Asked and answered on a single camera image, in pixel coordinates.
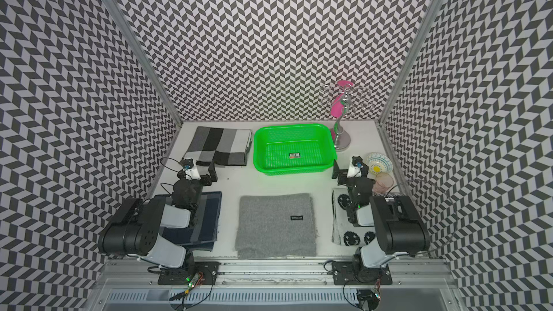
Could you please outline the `navy striped scarf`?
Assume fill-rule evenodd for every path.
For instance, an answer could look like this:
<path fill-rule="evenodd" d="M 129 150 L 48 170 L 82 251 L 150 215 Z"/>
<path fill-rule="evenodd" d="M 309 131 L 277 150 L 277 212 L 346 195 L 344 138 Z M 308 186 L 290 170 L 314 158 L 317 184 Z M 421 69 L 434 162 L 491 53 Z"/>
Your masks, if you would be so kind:
<path fill-rule="evenodd" d="M 161 237 L 187 250 L 212 251 L 217 240 L 222 197 L 219 191 L 203 193 L 194 223 L 186 228 L 164 228 Z"/>

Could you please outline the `smiley black white scarf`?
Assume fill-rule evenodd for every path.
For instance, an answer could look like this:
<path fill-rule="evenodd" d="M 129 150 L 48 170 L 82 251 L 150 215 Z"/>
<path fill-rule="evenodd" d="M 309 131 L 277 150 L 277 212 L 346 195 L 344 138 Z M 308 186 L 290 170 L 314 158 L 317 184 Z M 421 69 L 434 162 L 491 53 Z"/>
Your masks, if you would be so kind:
<path fill-rule="evenodd" d="M 374 218 L 370 205 L 359 208 L 361 224 L 354 218 L 354 222 L 349 221 L 346 206 L 351 204 L 350 197 L 346 188 L 337 187 L 332 193 L 333 203 L 333 234 L 332 242 L 339 246 L 365 246 L 376 239 L 376 230 L 374 227 Z"/>

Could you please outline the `green plastic basket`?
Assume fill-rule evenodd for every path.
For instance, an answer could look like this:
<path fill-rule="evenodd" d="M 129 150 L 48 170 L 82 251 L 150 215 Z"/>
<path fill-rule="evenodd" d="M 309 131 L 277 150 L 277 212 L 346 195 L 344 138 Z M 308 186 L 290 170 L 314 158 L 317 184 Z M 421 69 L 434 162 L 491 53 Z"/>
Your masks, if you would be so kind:
<path fill-rule="evenodd" d="M 290 153 L 301 158 L 291 159 Z M 321 172 L 336 159 L 330 129 L 322 124 L 269 126 L 253 137 L 253 165 L 268 176 Z"/>

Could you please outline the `grey knitted scarf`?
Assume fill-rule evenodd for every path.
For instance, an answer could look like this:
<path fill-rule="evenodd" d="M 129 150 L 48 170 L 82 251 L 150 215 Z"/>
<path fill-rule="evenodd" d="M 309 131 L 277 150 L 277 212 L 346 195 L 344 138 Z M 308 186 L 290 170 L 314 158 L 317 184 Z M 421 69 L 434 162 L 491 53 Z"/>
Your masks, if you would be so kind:
<path fill-rule="evenodd" d="M 244 260 L 316 256 L 312 197 L 243 196 L 235 249 Z"/>

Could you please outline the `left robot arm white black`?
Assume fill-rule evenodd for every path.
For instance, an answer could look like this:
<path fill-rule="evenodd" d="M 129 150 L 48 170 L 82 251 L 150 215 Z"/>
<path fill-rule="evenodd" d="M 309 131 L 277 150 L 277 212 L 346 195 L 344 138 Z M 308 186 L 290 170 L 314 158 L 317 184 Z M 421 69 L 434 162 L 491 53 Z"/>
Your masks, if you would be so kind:
<path fill-rule="evenodd" d="M 203 189 L 217 181 L 214 163 L 200 174 L 192 159 L 181 162 L 170 194 L 127 198 L 100 233 L 98 248 L 166 269 L 189 269 L 193 250 L 210 251 L 217 240 L 222 194 Z"/>

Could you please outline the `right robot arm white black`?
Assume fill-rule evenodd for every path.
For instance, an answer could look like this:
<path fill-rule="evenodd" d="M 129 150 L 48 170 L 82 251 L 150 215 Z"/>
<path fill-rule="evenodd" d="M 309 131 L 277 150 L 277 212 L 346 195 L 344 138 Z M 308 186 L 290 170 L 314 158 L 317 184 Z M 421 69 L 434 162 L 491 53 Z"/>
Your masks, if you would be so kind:
<path fill-rule="evenodd" d="M 412 199 L 375 191 L 377 175 L 361 157 L 348 168 L 334 161 L 333 241 L 355 247 L 354 272 L 360 274 L 387 266 L 401 256 L 414 257 L 430 247 L 430 235 Z"/>

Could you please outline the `grey black checked scarf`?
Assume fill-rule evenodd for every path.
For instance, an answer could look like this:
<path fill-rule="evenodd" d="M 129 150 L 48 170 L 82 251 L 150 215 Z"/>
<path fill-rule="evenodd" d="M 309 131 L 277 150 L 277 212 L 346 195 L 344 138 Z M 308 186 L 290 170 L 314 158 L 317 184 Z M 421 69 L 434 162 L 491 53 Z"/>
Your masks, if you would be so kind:
<path fill-rule="evenodd" d="M 253 138 L 252 130 L 199 126 L 183 159 L 198 166 L 246 166 Z"/>

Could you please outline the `patterned ceramic bowl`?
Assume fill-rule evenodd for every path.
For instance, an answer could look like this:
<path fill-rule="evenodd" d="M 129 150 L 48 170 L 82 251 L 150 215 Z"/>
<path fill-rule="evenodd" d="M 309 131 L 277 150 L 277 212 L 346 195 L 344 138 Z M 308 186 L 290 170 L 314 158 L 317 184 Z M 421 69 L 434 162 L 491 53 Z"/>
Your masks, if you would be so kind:
<path fill-rule="evenodd" d="M 368 165 L 370 173 L 377 174 L 389 174 L 393 171 L 393 162 L 382 153 L 370 153 L 365 164 Z"/>

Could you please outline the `pink transparent cup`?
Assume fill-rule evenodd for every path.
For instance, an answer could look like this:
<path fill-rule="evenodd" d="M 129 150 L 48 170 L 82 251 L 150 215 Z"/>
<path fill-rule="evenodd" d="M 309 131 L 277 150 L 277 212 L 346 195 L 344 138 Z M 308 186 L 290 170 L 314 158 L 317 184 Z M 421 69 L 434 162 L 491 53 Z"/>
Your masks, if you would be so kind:
<path fill-rule="evenodd" d="M 395 184 L 394 178 L 387 173 L 379 173 L 374 178 L 375 183 L 372 191 L 375 194 L 386 194 Z"/>

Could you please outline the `chrome glass holder stand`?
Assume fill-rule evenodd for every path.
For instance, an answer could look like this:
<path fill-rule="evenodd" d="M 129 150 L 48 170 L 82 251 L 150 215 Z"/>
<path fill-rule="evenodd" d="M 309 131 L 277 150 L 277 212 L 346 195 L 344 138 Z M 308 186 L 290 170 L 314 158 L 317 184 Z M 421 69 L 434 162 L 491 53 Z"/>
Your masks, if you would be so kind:
<path fill-rule="evenodd" d="M 364 87 L 352 81 L 339 80 L 324 86 L 322 91 L 323 103 L 333 121 L 330 131 L 336 151 L 368 153 L 371 136 L 364 132 L 360 123 L 367 120 L 364 111 L 369 104 Z"/>

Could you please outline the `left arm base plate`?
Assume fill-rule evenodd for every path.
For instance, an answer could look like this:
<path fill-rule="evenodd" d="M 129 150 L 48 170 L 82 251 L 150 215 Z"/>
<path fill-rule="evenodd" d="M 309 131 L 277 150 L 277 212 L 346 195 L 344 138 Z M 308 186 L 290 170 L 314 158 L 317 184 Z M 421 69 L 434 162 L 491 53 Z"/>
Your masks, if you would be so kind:
<path fill-rule="evenodd" d="M 190 266 L 188 269 L 161 269 L 161 273 L 158 277 L 158 285 L 188 285 L 196 274 L 202 276 L 200 278 L 202 285 L 214 285 L 217 280 L 219 268 L 220 263 L 217 261 L 201 261 Z"/>

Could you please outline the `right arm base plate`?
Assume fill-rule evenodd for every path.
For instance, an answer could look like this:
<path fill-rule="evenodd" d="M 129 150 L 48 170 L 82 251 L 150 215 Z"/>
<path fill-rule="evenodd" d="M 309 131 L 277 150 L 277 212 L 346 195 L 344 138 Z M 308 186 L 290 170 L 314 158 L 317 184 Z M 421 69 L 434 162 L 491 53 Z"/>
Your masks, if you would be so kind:
<path fill-rule="evenodd" d="M 393 284 L 392 275 L 388 266 L 380 268 L 367 268 L 361 263 L 352 261 L 329 261 L 325 266 L 332 275 L 336 286 L 372 286 L 377 282 L 380 286 Z"/>

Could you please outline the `aluminium front rail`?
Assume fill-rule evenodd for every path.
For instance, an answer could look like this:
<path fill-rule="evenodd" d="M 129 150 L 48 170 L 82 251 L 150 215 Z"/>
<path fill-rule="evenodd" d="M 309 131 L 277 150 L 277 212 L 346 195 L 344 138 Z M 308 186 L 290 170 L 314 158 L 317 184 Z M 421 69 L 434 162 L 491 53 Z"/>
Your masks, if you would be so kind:
<path fill-rule="evenodd" d="M 197 270 L 206 278 L 205 286 L 223 288 L 312 288 L 373 287 L 446 289 L 456 283 L 448 265 L 441 259 L 401 257 L 358 276 L 350 260 L 338 259 L 200 259 Z M 111 260 L 107 263 L 95 289 L 111 288 L 177 288 L 190 281 L 183 273 L 167 277 L 148 270 L 134 260 Z"/>

